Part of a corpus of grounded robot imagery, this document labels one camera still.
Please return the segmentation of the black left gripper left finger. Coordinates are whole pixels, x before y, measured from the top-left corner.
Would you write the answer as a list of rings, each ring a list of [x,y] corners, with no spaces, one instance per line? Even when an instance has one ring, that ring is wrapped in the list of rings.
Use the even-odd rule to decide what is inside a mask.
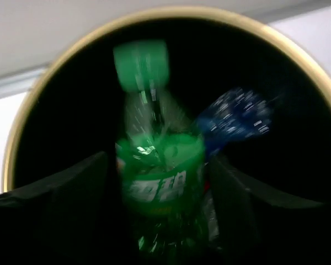
[[[103,207],[115,160],[98,152],[0,194],[0,264],[106,264]]]

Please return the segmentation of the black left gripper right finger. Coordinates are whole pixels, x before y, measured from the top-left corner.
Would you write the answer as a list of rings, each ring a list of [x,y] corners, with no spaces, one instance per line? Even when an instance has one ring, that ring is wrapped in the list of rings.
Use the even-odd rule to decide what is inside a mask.
[[[208,177],[224,264],[331,264],[331,203],[272,189],[222,157]]]

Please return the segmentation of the green bottle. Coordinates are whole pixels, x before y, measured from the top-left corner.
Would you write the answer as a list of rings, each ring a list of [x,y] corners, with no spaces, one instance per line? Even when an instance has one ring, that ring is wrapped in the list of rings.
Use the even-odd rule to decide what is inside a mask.
[[[132,41],[113,53],[125,92],[116,161],[140,259],[195,264],[209,240],[202,209],[203,137],[167,91],[164,41]]]

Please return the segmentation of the blue label clear bottle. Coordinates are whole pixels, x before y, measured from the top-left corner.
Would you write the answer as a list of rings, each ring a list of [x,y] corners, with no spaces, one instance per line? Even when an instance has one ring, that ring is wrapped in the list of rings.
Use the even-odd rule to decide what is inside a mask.
[[[230,142],[267,133],[272,112],[267,101],[252,90],[238,87],[221,95],[195,120],[204,137],[206,160]]]

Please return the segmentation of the dark blue gold-rimmed bin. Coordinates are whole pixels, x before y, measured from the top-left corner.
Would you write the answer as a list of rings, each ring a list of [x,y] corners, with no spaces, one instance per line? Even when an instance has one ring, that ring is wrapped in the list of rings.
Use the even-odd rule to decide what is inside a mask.
[[[103,207],[106,264],[143,264],[116,161],[125,92],[113,53],[115,47],[139,40],[166,43],[167,91],[201,135],[196,118],[231,89],[260,94],[273,111],[267,133],[230,142],[210,159],[222,157],[236,171],[288,195],[331,203],[331,79],[273,28],[205,7],[128,15],[88,34],[63,54],[34,85],[14,120],[4,159],[5,192],[105,152],[116,165]],[[205,156],[202,199],[209,240],[195,264],[224,264],[208,177],[210,159]]]

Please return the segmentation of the aluminium frame rail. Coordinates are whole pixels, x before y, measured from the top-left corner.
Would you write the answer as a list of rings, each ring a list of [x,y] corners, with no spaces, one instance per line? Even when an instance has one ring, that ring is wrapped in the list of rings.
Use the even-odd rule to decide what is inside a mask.
[[[0,99],[29,91],[49,65],[49,62],[45,62],[0,75]]]

